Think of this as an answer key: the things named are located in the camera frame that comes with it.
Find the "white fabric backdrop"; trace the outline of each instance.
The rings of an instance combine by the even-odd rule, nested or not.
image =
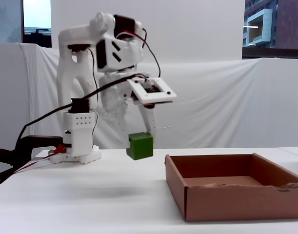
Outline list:
[[[19,44],[0,43],[0,148],[13,150],[29,120],[28,79]]]
[[[58,107],[59,53],[24,44],[22,48],[32,120]],[[178,99],[156,106],[155,148],[298,147],[298,60],[173,63],[161,69]],[[139,70],[157,74],[153,63],[140,64]],[[82,95],[78,85],[74,95]],[[130,133],[145,129],[131,102],[126,121]],[[61,135],[61,113],[35,124],[30,133]],[[94,137],[100,148],[121,148],[114,126],[102,115]]]

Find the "black cable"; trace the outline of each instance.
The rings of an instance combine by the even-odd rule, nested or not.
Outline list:
[[[97,90],[98,85],[97,85],[97,81],[96,81],[96,77],[95,77],[95,57],[94,57],[94,53],[92,52],[92,50],[89,49],[89,48],[88,48],[88,50],[90,51],[91,57],[92,57],[92,75],[94,77],[94,81],[95,81],[95,84],[96,84],[96,90]]]
[[[132,32],[123,31],[123,32],[121,32],[121,33],[122,33],[122,34],[123,34],[123,33],[127,33],[127,34],[130,34],[130,35],[133,35],[133,36],[135,36],[135,37],[137,37],[137,38],[139,38],[140,40],[143,41],[143,43],[148,47],[149,51],[151,52],[151,54],[153,55],[153,57],[154,57],[154,59],[155,59],[155,62],[156,62],[157,65],[158,65],[158,68],[159,68],[159,76],[158,76],[158,77],[160,77],[160,67],[159,67],[159,62],[158,62],[157,58],[155,57],[154,53],[152,52],[152,50],[150,49],[148,43],[145,41],[145,39],[143,39],[143,38],[140,37],[139,35],[137,35],[137,34],[135,34],[135,33],[132,33]]]
[[[97,119],[96,119],[95,126],[94,126],[94,128],[93,128],[93,130],[92,130],[92,136],[94,136],[94,131],[95,131],[95,128],[96,128],[97,123],[98,123],[98,120],[99,120],[99,116],[98,116],[97,112],[95,112],[95,114],[96,114],[96,116],[97,116]]]
[[[91,92],[90,94],[87,94],[86,96],[82,97],[79,101],[81,101],[81,100],[86,100],[86,99],[92,97],[93,95],[95,95],[95,94],[97,94],[97,93],[99,93],[99,92],[101,92],[101,91],[103,91],[103,90],[105,90],[105,89],[107,89],[107,88],[109,88],[109,87],[111,87],[111,86],[113,86],[113,85],[116,85],[116,84],[125,82],[125,81],[127,81],[128,79],[132,79],[132,78],[134,78],[134,77],[136,77],[136,76],[138,76],[138,75],[142,75],[142,76],[143,76],[143,74],[141,74],[141,73],[137,73],[137,74],[133,74],[133,75],[128,76],[128,77],[123,77],[123,78],[121,78],[121,79],[115,80],[115,81],[113,81],[113,82],[111,82],[111,83],[108,83],[108,84],[106,84],[106,85],[100,87],[99,89],[97,89],[97,90]],[[50,116],[50,115],[52,115],[52,114],[54,114],[54,113],[56,113],[56,112],[58,112],[58,111],[64,110],[64,109],[66,109],[66,108],[69,108],[69,107],[71,107],[71,106],[73,106],[73,103],[70,103],[70,104],[61,106],[61,107],[59,107],[59,108],[57,108],[57,109],[55,109],[55,110],[53,110],[53,111],[48,112],[47,114],[43,115],[42,117],[39,117],[39,118],[35,119],[34,121],[29,122],[28,124],[25,124],[25,126],[23,127],[23,129],[21,130],[21,132],[20,132],[20,134],[19,134],[19,137],[18,137],[18,140],[17,140],[17,143],[16,143],[16,148],[17,148],[17,146],[18,146],[18,141],[21,139],[21,137],[22,137],[22,135],[23,135],[25,129],[26,129],[28,126],[30,126],[30,125],[32,125],[32,124],[34,124],[34,123],[37,123],[37,122],[43,120],[44,118],[46,118],[46,117],[48,117],[48,116]]]
[[[143,45],[142,45],[142,47],[144,47],[145,42],[147,41],[147,30],[145,30],[145,28],[143,28],[142,30],[145,32],[144,42],[143,42]]]

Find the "open cardboard box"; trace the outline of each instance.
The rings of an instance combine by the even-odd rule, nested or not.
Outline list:
[[[298,176],[257,155],[166,156],[186,221],[298,218]]]

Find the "green block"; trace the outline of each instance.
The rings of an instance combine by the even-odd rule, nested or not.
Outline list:
[[[130,148],[127,155],[133,160],[153,156],[153,137],[149,133],[135,133],[129,135]]]

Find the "table surface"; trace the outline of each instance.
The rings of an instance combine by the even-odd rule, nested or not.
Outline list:
[[[183,221],[166,183],[165,155],[251,153],[298,174],[298,148],[157,149],[139,161],[103,150],[87,165],[41,161],[0,185],[0,234],[298,234],[298,219]]]

